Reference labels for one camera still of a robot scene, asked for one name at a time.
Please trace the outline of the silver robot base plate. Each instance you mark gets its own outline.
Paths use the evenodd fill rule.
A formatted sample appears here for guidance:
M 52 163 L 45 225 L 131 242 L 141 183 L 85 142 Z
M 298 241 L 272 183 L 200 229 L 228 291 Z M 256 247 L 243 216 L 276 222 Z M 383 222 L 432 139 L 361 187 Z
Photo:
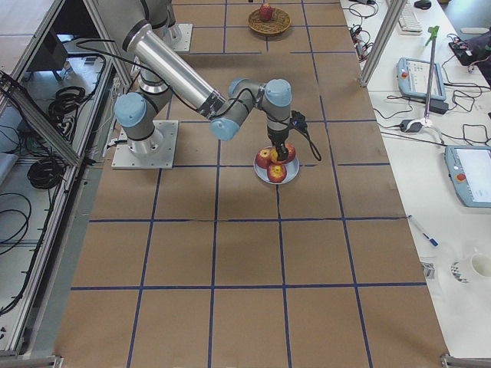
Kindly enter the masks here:
M 121 130 L 112 161 L 113 169 L 172 169 L 179 122 L 154 120 L 153 135 L 135 141 Z

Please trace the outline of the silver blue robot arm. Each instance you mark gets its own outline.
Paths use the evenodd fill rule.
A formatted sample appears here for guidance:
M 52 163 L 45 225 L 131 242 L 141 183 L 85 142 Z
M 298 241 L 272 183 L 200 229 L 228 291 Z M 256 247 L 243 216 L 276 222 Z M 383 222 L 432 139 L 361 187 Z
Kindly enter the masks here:
M 259 83 L 238 78 L 229 85 L 229 96 L 224 98 L 171 48 L 163 34 L 157 33 L 174 24 L 171 5 L 170 1 L 106 1 L 101 7 L 109 14 L 106 26 L 112 39 L 206 117 L 217 139 L 232 139 L 250 111 L 261 110 L 267 116 L 268 137 L 278 158 L 287 159 L 285 141 L 292 102 L 289 82 L 273 79 Z
M 178 42 L 182 33 L 176 24 L 176 16 L 171 0 L 141 0 L 145 19 L 153 32 L 166 42 Z

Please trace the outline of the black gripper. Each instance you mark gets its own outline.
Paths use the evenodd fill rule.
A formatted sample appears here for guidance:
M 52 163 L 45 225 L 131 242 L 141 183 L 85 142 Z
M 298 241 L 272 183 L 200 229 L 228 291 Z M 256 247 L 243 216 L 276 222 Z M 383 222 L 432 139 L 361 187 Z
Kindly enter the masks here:
M 289 135 L 288 124 L 269 121 L 267 122 L 267 134 L 272 143 L 272 148 L 277 153 L 277 160 L 286 161 L 288 158 L 288 148 L 285 142 Z

